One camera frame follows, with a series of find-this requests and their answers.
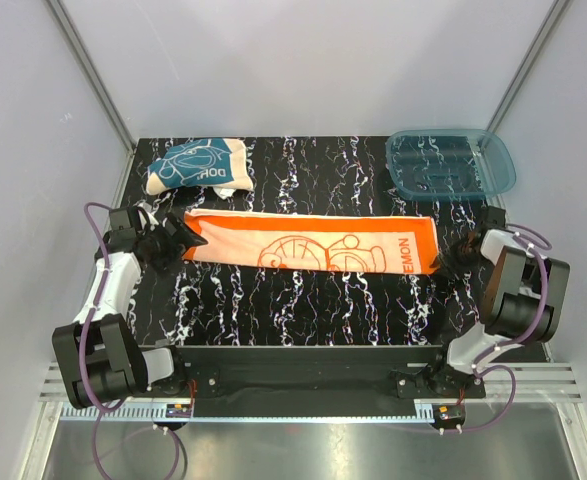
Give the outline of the orange Doraemon towel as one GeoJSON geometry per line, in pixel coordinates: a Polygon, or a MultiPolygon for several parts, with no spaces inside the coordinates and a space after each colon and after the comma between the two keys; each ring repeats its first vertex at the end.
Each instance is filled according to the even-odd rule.
{"type": "Polygon", "coordinates": [[[191,261],[269,269],[430,275],[439,253],[430,217],[284,215],[193,209],[184,222],[207,244],[191,261]]]}

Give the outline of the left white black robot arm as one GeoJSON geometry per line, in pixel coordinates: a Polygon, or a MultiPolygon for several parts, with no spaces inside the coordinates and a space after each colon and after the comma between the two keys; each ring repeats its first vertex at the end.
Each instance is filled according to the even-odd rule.
{"type": "Polygon", "coordinates": [[[151,270],[165,273],[206,240],[169,213],[156,219],[142,206],[111,209],[109,230],[98,233],[95,276],[84,305],[52,334],[62,382],[76,409],[108,413],[130,397],[159,388],[169,396],[188,386],[176,347],[142,350],[128,323],[134,287],[151,270]]]}

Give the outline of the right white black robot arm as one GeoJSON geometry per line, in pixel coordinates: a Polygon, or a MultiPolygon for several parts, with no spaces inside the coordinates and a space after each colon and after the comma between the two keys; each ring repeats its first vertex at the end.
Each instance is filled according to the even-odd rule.
{"type": "Polygon", "coordinates": [[[489,206],[479,225],[438,254],[435,272],[459,279],[482,261],[492,264],[479,321],[450,341],[428,366],[427,384],[439,396],[459,389],[463,377],[479,376],[503,353],[542,344],[555,335],[570,265],[552,258],[551,242],[529,227],[506,221],[506,211],[489,206]]]}

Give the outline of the teal Doraemon towel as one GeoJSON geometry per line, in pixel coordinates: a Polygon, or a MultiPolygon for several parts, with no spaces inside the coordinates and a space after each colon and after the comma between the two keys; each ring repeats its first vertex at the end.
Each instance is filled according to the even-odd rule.
{"type": "Polygon", "coordinates": [[[222,199],[254,191],[247,147],[235,138],[205,138],[176,145],[147,168],[145,191],[159,195],[182,187],[211,187],[222,199]]]}

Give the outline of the blue transparent plastic tray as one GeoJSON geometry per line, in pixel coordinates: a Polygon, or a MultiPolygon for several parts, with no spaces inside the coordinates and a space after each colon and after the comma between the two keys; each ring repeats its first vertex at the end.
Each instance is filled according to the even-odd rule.
{"type": "Polygon", "coordinates": [[[509,191],[517,179],[504,142],[482,129],[399,131],[385,151],[390,177],[408,200],[485,200],[509,191]]]}

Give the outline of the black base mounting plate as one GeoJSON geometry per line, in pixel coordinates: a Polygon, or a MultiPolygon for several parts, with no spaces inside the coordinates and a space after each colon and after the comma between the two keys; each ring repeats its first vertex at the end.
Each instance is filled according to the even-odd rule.
{"type": "Polygon", "coordinates": [[[188,379],[148,398],[193,400],[197,420],[395,421],[416,400],[486,396],[481,381],[455,374],[438,346],[186,346],[188,379]]]}

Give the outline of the aluminium rail frame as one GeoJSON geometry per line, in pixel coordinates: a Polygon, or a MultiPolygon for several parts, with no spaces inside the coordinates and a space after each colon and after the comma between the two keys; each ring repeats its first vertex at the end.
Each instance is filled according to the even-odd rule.
{"type": "MultiPolygon", "coordinates": [[[[516,403],[581,403],[582,396],[568,363],[506,363],[516,379],[513,401],[516,403]]],[[[502,402],[509,398],[511,377],[496,369],[483,377],[485,397],[481,401],[502,402]]],[[[39,394],[41,401],[66,401],[59,368],[53,362],[39,394]]]]}

